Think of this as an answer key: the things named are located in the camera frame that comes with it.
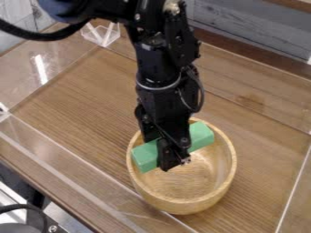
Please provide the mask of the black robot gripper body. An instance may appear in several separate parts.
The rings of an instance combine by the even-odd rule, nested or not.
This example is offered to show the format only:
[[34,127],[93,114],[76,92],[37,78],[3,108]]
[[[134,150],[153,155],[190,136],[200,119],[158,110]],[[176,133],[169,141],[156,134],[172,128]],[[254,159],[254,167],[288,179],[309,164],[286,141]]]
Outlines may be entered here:
[[158,137],[178,148],[190,146],[189,117],[204,104],[204,88],[194,69],[185,69],[168,86],[136,84],[137,106],[142,106],[154,124]]

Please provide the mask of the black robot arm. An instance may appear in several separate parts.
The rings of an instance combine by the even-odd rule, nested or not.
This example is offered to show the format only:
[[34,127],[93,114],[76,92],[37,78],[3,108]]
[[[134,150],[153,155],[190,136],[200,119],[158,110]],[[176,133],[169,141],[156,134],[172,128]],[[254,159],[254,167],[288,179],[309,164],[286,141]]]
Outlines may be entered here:
[[162,171],[189,162],[189,117],[204,105],[204,91],[193,65],[200,41],[184,0],[37,1],[62,23],[100,18],[125,27],[137,62],[134,117],[142,140],[154,142],[154,165]]

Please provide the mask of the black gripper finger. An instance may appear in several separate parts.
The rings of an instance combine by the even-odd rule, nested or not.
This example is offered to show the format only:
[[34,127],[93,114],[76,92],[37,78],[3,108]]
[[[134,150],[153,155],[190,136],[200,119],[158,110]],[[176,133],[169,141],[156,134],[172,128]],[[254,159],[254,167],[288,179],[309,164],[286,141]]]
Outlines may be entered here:
[[178,148],[166,139],[157,139],[157,167],[168,172],[176,166],[184,165],[190,161],[189,153],[185,149]]
[[146,115],[142,106],[136,106],[134,117],[138,122],[138,127],[141,131],[142,141],[148,143],[149,141],[158,138],[158,132],[156,125],[153,124],[150,117]]

